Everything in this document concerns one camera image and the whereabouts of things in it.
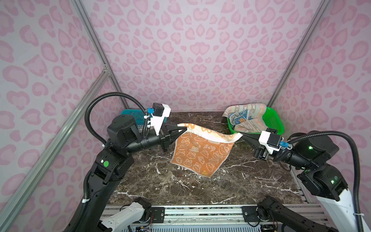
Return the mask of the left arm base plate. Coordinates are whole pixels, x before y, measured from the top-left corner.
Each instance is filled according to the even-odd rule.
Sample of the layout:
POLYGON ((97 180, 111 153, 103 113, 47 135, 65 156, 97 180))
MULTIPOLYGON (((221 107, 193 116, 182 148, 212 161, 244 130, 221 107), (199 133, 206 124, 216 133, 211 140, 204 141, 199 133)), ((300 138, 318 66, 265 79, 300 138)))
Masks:
POLYGON ((163 223, 165 217, 164 207, 143 207, 136 206, 128 210, 128 218, 130 223, 163 223))

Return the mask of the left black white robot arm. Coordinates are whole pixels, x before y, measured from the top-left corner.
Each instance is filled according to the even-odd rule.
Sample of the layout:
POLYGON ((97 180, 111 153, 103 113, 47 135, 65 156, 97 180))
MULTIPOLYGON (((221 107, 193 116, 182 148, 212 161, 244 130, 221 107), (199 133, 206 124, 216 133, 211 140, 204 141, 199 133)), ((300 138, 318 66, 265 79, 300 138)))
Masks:
POLYGON ((107 131, 109 139, 84 178, 83 198, 65 228, 67 232, 119 232, 135 222, 152 223, 151 204, 143 197, 111 218, 102 220, 101 216, 114 190, 134 164, 133 154, 156 146, 167 151, 187 127, 165 123, 159 133, 150 130, 144 138, 132 115, 119 115, 107 131))

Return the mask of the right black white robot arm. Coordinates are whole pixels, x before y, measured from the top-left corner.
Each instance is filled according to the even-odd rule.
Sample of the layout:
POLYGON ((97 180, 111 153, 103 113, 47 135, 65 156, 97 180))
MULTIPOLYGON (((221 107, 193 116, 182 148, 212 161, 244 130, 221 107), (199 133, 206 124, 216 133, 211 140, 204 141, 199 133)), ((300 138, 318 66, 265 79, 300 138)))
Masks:
POLYGON ((274 229, 281 222, 296 232, 369 232, 359 203, 360 160, 355 141, 340 131, 311 131, 295 133, 287 141, 275 130, 268 129, 261 134, 243 133, 242 139, 256 149, 254 156, 261 160, 273 157, 274 162, 284 162, 302 172, 297 178, 315 196, 330 215, 336 227, 316 223, 283 206, 273 197, 267 196, 257 204, 255 212, 242 207, 244 221, 248 224, 272 222, 274 229), (331 137, 345 139, 352 152, 354 166, 353 189, 341 172, 328 164, 339 147, 331 137))

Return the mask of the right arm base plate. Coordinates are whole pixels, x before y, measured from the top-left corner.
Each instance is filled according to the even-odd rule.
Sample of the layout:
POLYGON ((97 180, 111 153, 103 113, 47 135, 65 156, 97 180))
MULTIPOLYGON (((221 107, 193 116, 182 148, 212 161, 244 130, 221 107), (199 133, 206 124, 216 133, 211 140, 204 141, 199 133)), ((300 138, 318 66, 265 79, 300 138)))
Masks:
POLYGON ((260 218, 258 217, 257 208, 258 207, 256 205, 241 207, 244 222, 249 222, 249 223, 260 222, 260 218))

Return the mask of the blue patterned towel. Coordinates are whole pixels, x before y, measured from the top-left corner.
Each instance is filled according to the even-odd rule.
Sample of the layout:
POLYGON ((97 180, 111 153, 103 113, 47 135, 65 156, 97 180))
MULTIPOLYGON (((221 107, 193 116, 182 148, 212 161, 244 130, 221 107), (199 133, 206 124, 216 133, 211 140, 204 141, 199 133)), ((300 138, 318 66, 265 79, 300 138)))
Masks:
POLYGON ((230 123, 234 126, 252 119, 253 117, 250 115, 250 110, 248 109, 229 114, 230 123))

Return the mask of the orange bear pattern towel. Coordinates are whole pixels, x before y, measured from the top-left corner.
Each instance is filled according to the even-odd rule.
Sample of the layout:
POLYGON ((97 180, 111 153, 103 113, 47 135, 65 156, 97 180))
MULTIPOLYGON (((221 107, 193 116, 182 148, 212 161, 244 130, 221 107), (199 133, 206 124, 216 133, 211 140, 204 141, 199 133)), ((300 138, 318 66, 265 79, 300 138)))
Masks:
POLYGON ((187 127, 175 143, 172 164, 181 166, 203 177, 212 177, 229 156, 241 133, 222 134, 191 123, 178 124, 187 127))

